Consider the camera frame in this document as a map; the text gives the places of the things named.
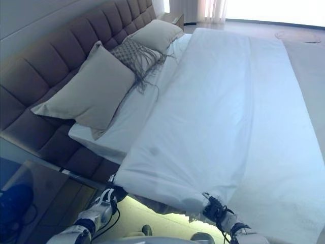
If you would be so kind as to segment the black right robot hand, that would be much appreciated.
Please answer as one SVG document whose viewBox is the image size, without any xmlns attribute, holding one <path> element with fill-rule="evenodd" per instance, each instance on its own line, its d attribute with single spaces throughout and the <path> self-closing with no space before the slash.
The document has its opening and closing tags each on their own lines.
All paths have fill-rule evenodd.
<svg viewBox="0 0 325 244">
<path fill-rule="evenodd" d="M 219 200 L 211 196 L 209 193 L 204 192 L 202 195 L 209 202 L 202 212 L 203 215 L 209 220 L 213 221 L 217 227 L 220 227 L 221 223 L 226 217 L 226 213 L 228 211 L 227 206 L 223 205 Z"/>
</svg>

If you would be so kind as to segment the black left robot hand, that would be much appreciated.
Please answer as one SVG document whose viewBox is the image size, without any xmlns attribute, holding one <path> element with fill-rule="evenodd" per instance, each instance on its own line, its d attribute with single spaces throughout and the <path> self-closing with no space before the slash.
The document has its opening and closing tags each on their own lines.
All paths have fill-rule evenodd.
<svg viewBox="0 0 325 244">
<path fill-rule="evenodd" d="M 106 189 L 108 190 L 108 193 L 106 193 L 106 200 L 110 200 L 112 202 L 113 200 L 115 202 L 122 201 L 128 193 L 120 186 L 115 184 L 115 176 L 116 174 L 113 174 L 108 179 L 108 182 L 106 184 Z"/>
</svg>

